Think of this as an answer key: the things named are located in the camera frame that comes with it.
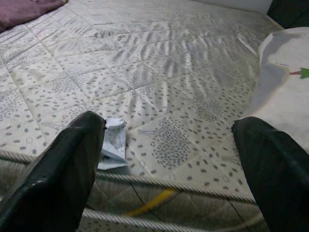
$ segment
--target grey dot pattern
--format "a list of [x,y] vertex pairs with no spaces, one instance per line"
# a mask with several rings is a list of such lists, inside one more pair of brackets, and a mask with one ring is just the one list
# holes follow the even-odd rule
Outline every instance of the grey dot pattern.
[[1,149],[38,156],[92,110],[127,122],[129,174],[250,194],[230,126],[259,65],[238,34],[257,49],[277,28],[198,2],[97,1],[1,33]]

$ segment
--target pink cloth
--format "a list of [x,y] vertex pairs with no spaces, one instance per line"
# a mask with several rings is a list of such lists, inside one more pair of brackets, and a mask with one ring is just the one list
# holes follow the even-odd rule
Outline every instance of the pink cloth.
[[0,32],[62,6],[62,0],[0,0]]

